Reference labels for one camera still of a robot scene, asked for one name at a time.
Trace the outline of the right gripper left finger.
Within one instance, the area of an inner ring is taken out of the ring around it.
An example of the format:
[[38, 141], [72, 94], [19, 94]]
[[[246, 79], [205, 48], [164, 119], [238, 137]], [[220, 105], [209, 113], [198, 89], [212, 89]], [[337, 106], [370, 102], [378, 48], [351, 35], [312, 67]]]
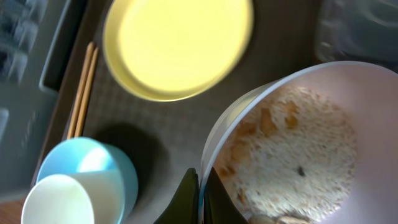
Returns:
[[197, 224], [198, 196], [198, 175], [194, 168], [189, 168], [169, 205], [154, 224]]

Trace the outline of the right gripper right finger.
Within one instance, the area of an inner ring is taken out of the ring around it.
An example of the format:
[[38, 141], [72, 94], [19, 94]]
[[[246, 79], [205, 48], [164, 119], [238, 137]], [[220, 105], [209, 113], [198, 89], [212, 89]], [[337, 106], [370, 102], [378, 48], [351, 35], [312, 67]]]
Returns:
[[204, 188], [204, 224], [248, 224], [234, 206], [215, 169]]

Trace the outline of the rice food scraps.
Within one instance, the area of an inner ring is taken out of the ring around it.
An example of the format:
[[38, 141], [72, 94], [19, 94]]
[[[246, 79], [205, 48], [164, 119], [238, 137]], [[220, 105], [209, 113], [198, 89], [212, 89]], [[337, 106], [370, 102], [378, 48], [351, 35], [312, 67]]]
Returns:
[[357, 154], [347, 114], [327, 97], [294, 86], [251, 109], [213, 167], [245, 219], [314, 223], [348, 198]]

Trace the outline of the white cup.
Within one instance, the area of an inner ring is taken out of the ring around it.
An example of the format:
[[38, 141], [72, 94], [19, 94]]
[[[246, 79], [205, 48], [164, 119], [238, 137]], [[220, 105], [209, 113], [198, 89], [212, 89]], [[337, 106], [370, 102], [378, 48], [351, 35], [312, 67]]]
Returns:
[[29, 192], [21, 223], [119, 223], [125, 203], [122, 186], [116, 170], [50, 175]]

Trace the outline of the pink bowl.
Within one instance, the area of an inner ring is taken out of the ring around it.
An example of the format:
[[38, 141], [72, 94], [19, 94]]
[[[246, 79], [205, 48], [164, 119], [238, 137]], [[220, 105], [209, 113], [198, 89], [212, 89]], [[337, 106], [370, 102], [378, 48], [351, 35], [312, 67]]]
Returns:
[[396, 223], [396, 72], [330, 62], [244, 94], [206, 140], [199, 202], [227, 223]]

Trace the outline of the light blue bowl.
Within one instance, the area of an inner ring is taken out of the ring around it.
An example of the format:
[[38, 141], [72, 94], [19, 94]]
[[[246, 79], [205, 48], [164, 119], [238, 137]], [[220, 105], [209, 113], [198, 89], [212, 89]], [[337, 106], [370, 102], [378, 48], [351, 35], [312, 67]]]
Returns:
[[115, 171], [123, 181], [119, 195], [123, 209], [118, 222], [131, 213], [138, 196], [139, 182], [130, 158], [119, 148], [97, 140], [78, 137], [57, 144], [43, 160], [36, 182], [53, 174], [81, 174]]

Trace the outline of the wooden chopstick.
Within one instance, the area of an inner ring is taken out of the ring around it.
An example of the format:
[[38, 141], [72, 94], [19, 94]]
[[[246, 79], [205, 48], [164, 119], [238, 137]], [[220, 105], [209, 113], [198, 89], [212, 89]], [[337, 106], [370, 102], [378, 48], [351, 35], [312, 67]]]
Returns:
[[81, 101], [81, 106], [80, 106], [80, 110], [79, 110], [79, 114], [78, 114], [78, 120], [77, 120], [77, 124], [76, 124], [76, 128], [75, 128], [75, 133], [73, 135], [75, 138], [77, 138], [78, 136], [81, 136], [81, 134], [83, 132], [83, 127], [84, 127], [85, 118], [86, 118], [86, 112], [87, 112], [87, 108], [88, 108], [88, 101], [89, 101], [91, 88], [92, 88], [92, 84], [93, 84], [93, 78], [94, 78], [94, 74], [95, 74], [95, 67], [96, 67], [96, 62], [97, 62], [97, 58], [98, 58], [98, 52], [99, 52], [99, 50], [96, 47], [93, 51], [93, 56], [91, 58], [90, 67], [88, 70], [88, 75], [87, 75], [85, 88], [84, 88], [84, 92], [83, 92], [83, 98]]
[[85, 89], [86, 79], [87, 79], [87, 76], [88, 76], [88, 70], [90, 68], [91, 58], [92, 58], [92, 55], [93, 55], [94, 47], [95, 47], [94, 43], [90, 42], [88, 44], [88, 46], [87, 46], [87, 49], [86, 49], [85, 59], [84, 59], [84, 62], [83, 62], [83, 68], [81, 70], [81, 75], [80, 75], [80, 81], [79, 81], [79, 84], [78, 84], [78, 89], [77, 89], [77, 93], [76, 93], [76, 97], [75, 97], [75, 102], [74, 102], [74, 105], [73, 105], [70, 125], [69, 125], [68, 132], [67, 132], [67, 139], [71, 139], [75, 135], [75, 130], [76, 130], [76, 126], [77, 126], [78, 116], [79, 116], [79, 112], [80, 112], [81, 101], [82, 101], [82, 98], [83, 98], [83, 92], [84, 92], [84, 89]]

